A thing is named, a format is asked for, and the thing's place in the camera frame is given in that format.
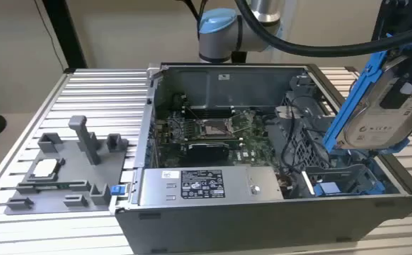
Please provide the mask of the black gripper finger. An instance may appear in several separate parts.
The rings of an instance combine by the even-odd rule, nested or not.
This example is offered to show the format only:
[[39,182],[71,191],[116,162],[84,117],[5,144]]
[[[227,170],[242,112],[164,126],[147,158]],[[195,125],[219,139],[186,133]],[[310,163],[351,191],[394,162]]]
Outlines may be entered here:
[[398,80],[382,100],[382,108],[400,108],[411,97],[411,92],[403,93],[402,88],[406,83],[412,86],[412,56],[398,64],[395,77]]

